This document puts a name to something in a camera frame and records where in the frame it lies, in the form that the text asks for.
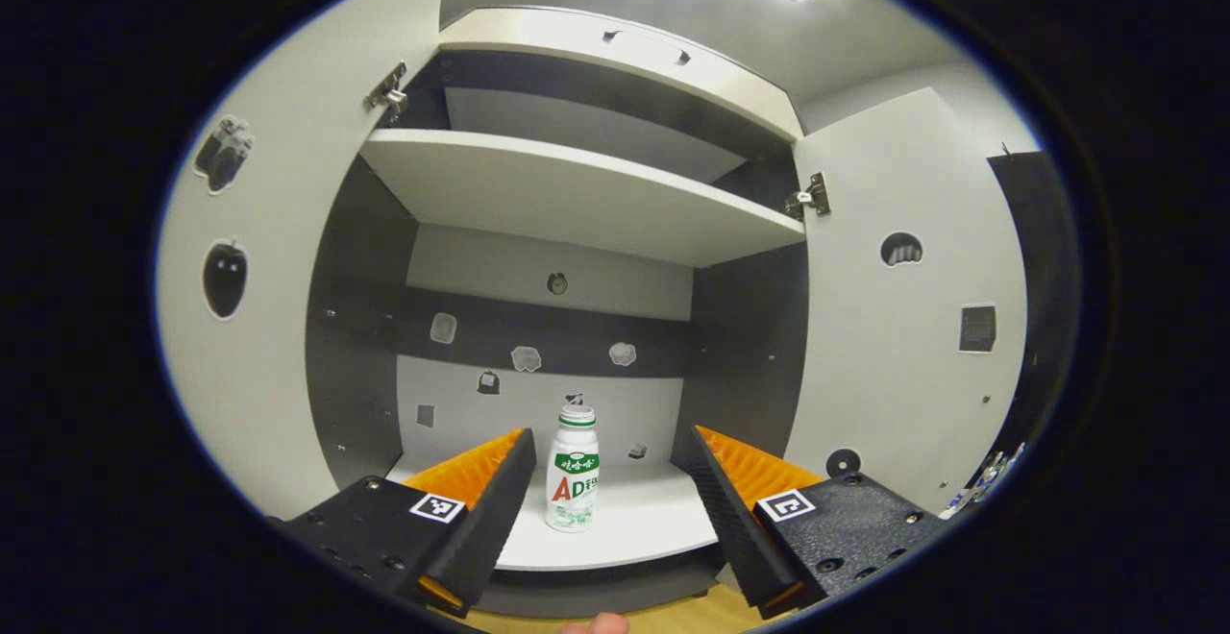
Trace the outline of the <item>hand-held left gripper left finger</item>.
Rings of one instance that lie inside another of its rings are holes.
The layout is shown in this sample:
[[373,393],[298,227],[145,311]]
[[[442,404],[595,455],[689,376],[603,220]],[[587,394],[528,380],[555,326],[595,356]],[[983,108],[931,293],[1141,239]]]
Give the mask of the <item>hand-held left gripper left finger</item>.
[[464,618],[478,603],[534,473],[531,428],[514,428],[408,480],[362,476],[282,536],[383,595]]

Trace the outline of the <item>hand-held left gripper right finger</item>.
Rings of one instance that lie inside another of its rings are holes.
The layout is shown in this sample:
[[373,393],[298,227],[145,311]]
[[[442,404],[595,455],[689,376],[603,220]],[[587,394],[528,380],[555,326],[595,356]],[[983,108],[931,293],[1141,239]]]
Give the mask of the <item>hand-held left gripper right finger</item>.
[[684,436],[674,464],[694,481],[737,586],[764,620],[887,572],[943,524],[862,471],[822,479],[704,426]]

